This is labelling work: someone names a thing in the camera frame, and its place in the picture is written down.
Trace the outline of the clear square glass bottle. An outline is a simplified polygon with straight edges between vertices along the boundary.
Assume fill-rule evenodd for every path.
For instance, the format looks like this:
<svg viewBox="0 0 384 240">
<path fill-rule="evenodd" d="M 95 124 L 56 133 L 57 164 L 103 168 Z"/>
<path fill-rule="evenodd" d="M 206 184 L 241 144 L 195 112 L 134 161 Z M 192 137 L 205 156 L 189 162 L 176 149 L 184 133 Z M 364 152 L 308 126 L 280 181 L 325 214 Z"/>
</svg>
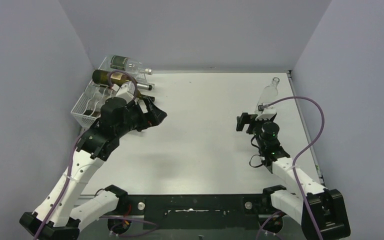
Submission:
<svg viewBox="0 0 384 240">
<path fill-rule="evenodd" d="M 279 83 L 280 83 L 280 79 L 278 77 L 274 77 L 271 80 L 271 83 L 263 89 L 261 96 L 258 100 L 257 106 L 255 107 L 254 112 L 256 114 L 261 113 L 261 111 L 259 110 L 259 106 L 270 104 L 276 100 L 278 96 L 277 87 Z"/>
</svg>

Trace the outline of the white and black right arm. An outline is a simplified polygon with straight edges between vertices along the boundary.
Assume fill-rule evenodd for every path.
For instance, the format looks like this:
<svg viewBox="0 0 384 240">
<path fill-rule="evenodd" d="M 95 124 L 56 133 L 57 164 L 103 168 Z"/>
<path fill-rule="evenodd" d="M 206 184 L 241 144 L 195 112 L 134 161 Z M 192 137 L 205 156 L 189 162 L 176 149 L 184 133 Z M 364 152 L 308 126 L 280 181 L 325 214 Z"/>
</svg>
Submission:
<svg viewBox="0 0 384 240">
<path fill-rule="evenodd" d="M 256 141 L 261 166 L 284 184 L 266 187 L 262 204 L 295 220 L 307 240 L 339 240 L 349 237 L 351 227 L 343 195 L 316 182 L 293 162 L 278 139 L 274 118 L 259 119 L 243 112 L 236 118 L 236 131 L 245 130 Z"/>
</svg>

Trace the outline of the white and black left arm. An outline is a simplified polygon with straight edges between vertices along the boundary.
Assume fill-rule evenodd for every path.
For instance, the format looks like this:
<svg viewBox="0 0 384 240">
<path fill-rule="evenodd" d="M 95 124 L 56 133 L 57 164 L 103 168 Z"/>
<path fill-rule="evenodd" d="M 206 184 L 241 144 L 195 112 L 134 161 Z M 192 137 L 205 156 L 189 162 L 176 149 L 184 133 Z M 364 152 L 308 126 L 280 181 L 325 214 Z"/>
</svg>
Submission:
<svg viewBox="0 0 384 240">
<path fill-rule="evenodd" d="M 158 126 L 167 117 L 149 97 L 146 112 L 134 100 L 108 98 L 100 117 L 74 142 L 68 166 L 45 200 L 19 223 L 35 240 L 76 240 L 80 232 L 108 213 L 123 215 L 129 210 L 128 193 L 109 185 L 93 199 L 75 206 L 92 176 L 119 147 L 120 139 L 131 131 Z"/>
</svg>

